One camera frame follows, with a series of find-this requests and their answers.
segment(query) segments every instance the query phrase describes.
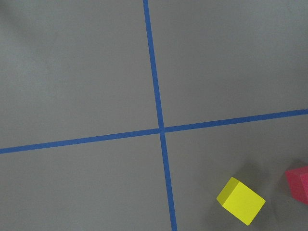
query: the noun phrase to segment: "floor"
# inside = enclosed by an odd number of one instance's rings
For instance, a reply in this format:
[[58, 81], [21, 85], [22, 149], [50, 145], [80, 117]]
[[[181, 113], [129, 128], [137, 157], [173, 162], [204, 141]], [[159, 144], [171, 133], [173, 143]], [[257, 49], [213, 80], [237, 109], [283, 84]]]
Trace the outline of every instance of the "floor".
[[[305, 0], [2, 0], [0, 230], [305, 231]], [[216, 197], [236, 177], [250, 226]]]

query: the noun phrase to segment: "red cube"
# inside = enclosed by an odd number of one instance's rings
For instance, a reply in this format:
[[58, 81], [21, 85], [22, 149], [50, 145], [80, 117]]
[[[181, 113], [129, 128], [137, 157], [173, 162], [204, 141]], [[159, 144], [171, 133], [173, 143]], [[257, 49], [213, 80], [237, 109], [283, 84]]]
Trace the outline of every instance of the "red cube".
[[308, 205], [308, 166], [285, 172], [292, 197]]

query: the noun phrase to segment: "blue tape line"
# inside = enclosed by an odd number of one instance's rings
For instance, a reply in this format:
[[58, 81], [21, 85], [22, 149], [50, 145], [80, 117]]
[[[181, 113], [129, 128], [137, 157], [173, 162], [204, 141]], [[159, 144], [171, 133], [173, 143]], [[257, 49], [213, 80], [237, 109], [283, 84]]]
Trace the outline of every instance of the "blue tape line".
[[157, 77], [157, 69], [156, 69], [156, 61], [155, 61], [154, 44], [153, 44], [153, 36], [152, 36], [152, 29], [151, 29], [151, 20], [150, 20], [148, 0], [143, 0], [143, 9], [144, 9], [144, 17], [145, 17], [146, 34], [148, 37], [149, 55], [150, 55], [150, 62], [151, 62], [151, 71], [152, 71], [152, 78], [153, 78], [158, 127], [163, 130], [164, 128], [163, 110], [162, 110], [162, 104], [160, 100], [160, 92], [159, 92], [159, 84], [158, 84], [158, 77]]
[[154, 44], [153, 44], [153, 36], [152, 36], [152, 29], [151, 29], [151, 19], [150, 19], [148, 0], [143, 0], [143, 9], [144, 9], [145, 26], [146, 26], [146, 33], [147, 33], [147, 38], [148, 38], [148, 45], [149, 45], [149, 55], [150, 55], [150, 63], [151, 63], [151, 70], [152, 70], [160, 143], [161, 143], [161, 148], [162, 148], [171, 229], [172, 231], [177, 231], [178, 228], [177, 228], [177, 221], [176, 221], [176, 215], [175, 215], [175, 209], [174, 209], [173, 192], [172, 192], [171, 176], [170, 176], [169, 161], [168, 161], [167, 142], [166, 142], [166, 137], [165, 137], [165, 127], [164, 127], [164, 119], [163, 119], [163, 109], [161, 105], [160, 92], [159, 92], [159, 84], [158, 84], [158, 77], [157, 77], [157, 69], [156, 69], [156, 61], [155, 61]]
[[174, 208], [171, 175], [170, 175], [168, 152], [167, 152], [167, 142], [166, 142], [166, 136], [164, 132], [160, 133], [160, 143], [161, 143], [162, 154], [163, 154], [164, 173], [165, 173], [165, 182], [166, 182], [166, 188], [167, 188], [167, 198], [168, 198], [168, 205], [169, 205], [171, 229], [172, 231], [177, 231], [178, 230], [177, 219], [176, 219], [175, 208]]
[[55, 142], [38, 143], [38, 144], [31, 144], [31, 145], [11, 147], [11, 148], [3, 148], [3, 149], [0, 149], [0, 154], [22, 152], [22, 151], [29, 151], [29, 150], [35, 150], [35, 149], [53, 148], [53, 147], [60, 147], [60, 146], [68, 146], [68, 145], [81, 144], [81, 143], [116, 140], [116, 139], [122, 139], [122, 138], [128, 138], [128, 137], [146, 136], [146, 135], [153, 135], [153, 134], [159, 134], [159, 129], [156, 128], [156, 129], [148, 129], [148, 130], [140, 130], [140, 131], [131, 131], [131, 132], [86, 137], [86, 138], [79, 138], [79, 139], [66, 140], [66, 141], [55, 141]]
[[209, 121], [209, 122], [204, 122], [204, 123], [172, 126], [172, 127], [166, 127], [165, 132], [217, 127], [217, 126], [223, 126], [223, 125], [229, 125], [229, 124], [240, 124], [240, 123], [247, 123], [247, 122], [259, 121], [259, 120], [291, 117], [291, 116], [297, 116], [297, 115], [298, 116], [308, 115], [308, 109], [278, 112], [278, 113], [271, 113], [271, 114], [264, 114], [264, 115], [257, 115], [257, 116], [254, 115], [254, 116], [247, 116], [247, 117], [240, 117], [240, 118], [233, 118], [233, 119], [223, 119], [223, 120]]

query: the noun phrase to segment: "cube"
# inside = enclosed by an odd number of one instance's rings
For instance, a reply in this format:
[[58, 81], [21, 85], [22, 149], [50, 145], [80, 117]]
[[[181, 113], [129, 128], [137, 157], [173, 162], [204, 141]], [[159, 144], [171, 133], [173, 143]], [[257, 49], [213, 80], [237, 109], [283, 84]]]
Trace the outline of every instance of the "cube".
[[250, 225], [265, 203], [262, 197], [233, 177], [222, 189], [217, 200], [245, 225]]
[[292, 197], [308, 205], [308, 166], [285, 172]]

